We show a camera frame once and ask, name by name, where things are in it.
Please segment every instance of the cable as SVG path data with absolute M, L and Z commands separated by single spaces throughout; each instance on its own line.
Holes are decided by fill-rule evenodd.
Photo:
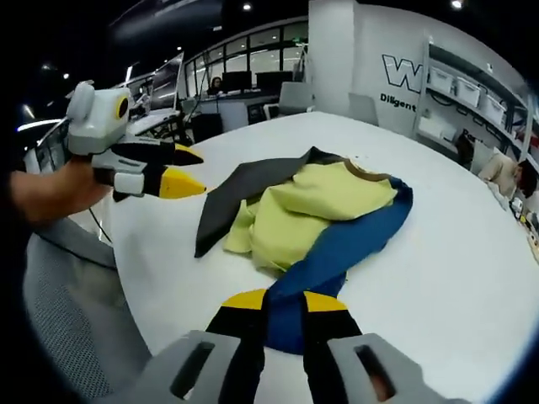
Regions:
M 46 242 L 48 242 L 49 244 L 53 245 L 54 247 L 56 248 L 60 248 L 62 251 L 65 251 L 66 253 L 69 253 L 71 254 L 73 257 L 76 257 L 78 259 L 82 259 L 83 261 L 86 261 L 87 263 L 92 263 L 94 265 L 98 265 L 99 267 L 103 267 L 103 268 L 107 268 L 107 269 L 112 269 L 113 271 L 116 271 L 118 272 L 118 269 L 116 267 L 111 267 L 109 265 L 105 265 L 104 263 L 98 263 L 97 261 L 93 261 L 91 258 L 88 258 L 88 257 L 83 257 L 82 255 L 79 255 L 77 254 L 76 252 L 73 252 L 72 250 L 70 250 L 69 248 L 66 248 L 64 246 L 62 246 L 61 244 L 58 244 L 57 242 L 53 242 L 52 240 L 49 240 L 47 237 L 44 237 L 42 234 L 40 234 L 39 232 L 36 232 L 36 234 L 41 237 L 43 240 L 45 240 Z
M 207 55 L 208 54 L 206 52 L 202 57 L 204 57 L 207 60 Z M 207 63 L 207 61 L 205 61 L 204 75 L 202 75 L 202 80 L 200 82 L 199 98 L 196 100 L 196 104 L 195 104 L 194 108 L 191 110 L 191 112 L 189 113 L 189 116 L 187 117 L 187 120 L 185 122 L 190 122 L 191 121 L 191 116 L 195 113 L 196 109 L 198 108 L 198 106 L 200 104 L 200 101 L 202 100 L 202 86 L 204 85 L 204 79 L 205 79 L 205 76 L 206 76 L 207 72 L 208 72 L 208 63 Z
M 104 228 L 101 227 L 101 225 L 99 224 L 98 218 L 95 217 L 95 214 L 93 213 L 92 208 L 88 208 L 88 210 L 90 211 L 90 215 L 92 215 L 93 220 L 95 221 L 95 224 L 98 225 L 99 229 L 103 232 L 103 235 L 106 237 L 107 240 L 109 240 L 110 244 L 112 244 L 112 240 L 110 240 L 110 237 L 109 237 L 109 235 L 107 234 L 107 232 L 106 232 L 106 231 L 104 230 Z

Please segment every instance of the storage bin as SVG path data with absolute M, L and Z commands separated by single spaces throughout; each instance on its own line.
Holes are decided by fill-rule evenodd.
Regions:
M 479 104 L 479 94 L 481 90 L 478 86 L 469 82 L 466 78 L 456 78 L 456 96 L 470 104 L 473 107 L 477 107 Z
M 494 98 L 485 94 L 483 101 L 481 102 L 481 112 L 485 114 L 490 120 L 492 120 L 496 125 L 502 124 L 502 119 L 507 108 L 502 104 L 496 101 Z
M 430 85 L 432 87 L 437 88 L 444 93 L 450 93 L 453 80 L 454 77 L 451 74 L 437 69 L 436 67 L 430 68 Z

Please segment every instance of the desk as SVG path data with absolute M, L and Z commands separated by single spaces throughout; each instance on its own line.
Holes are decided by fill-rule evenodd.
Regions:
M 418 362 L 448 397 L 483 401 L 524 353 L 539 321 L 539 268 L 526 234 L 487 186 L 436 151 L 356 120 L 313 112 L 228 132 L 194 146 L 187 168 L 218 186 L 241 162 L 298 157 L 310 146 L 402 178 L 414 207 L 378 254 L 349 271 L 339 299 L 364 333 Z M 204 195 L 129 198 L 112 208 L 112 237 L 131 313 L 153 354 L 203 330 L 228 297 L 274 280 L 222 241 L 195 259 Z M 302 358 L 266 349 L 257 403 L 311 402 Z
M 419 142 L 423 143 L 425 146 L 443 154 L 454 162 L 458 162 L 458 150 L 451 142 L 447 141 L 446 139 L 433 136 L 430 133 L 423 132 L 422 130 L 418 130 L 416 135 L 420 138 Z
M 265 120 L 262 106 L 277 101 L 279 101 L 278 94 L 260 92 L 222 95 L 201 100 L 197 111 L 202 114 L 219 113 L 223 131 L 229 132 Z
M 152 128 L 164 125 L 172 118 L 176 118 L 179 115 L 179 111 L 175 109 L 156 109 L 150 111 L 147 116 L 140 118 L 139 120 L 134 120 L 127 124 L 127 134 L 128 135 L 140 135 L 143 132 L 146 132 Z

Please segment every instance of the gray office chair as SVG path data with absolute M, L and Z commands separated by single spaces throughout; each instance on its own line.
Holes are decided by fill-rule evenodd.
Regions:
M 38 339 L 83 399 L 122 390 L 151 355 L 125 302 L 112 248 L 68 219 L 40 234 L 30 238 L 24 276 Z
M 376 112 L 376 104 L 372 97 L 367 95 L 359 95 L 356 93 L 348 93 L 350 101 L 349 117 L 353 120 L 360 120 L 367 124 L 378 126 L 378 113 Z
M 485 167 L 492 158 L 493 154 L 493 149 L 476 139 L 473 146 L 472 166 L 470 167 L 472 174 L 479 175 L 481 170 L 483 170 L 483 167 Z
M 279 107 L 278 114 L 272 114 L 272 109 Z M 314 110 L 312 86 L 306 82 L 283 82 L 280 88 L 278 104 L 266 104 L 264 113 L 267 120 L 281 116 L 301 114 Z

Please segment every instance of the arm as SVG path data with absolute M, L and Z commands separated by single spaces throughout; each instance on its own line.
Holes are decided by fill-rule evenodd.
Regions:
M 15 171 L 9 177 L 13 203 L 32 224 L 43 224 L 95 205 L 110 190 L 95 182 L 89 162 L 72 158 L 53 174 Z

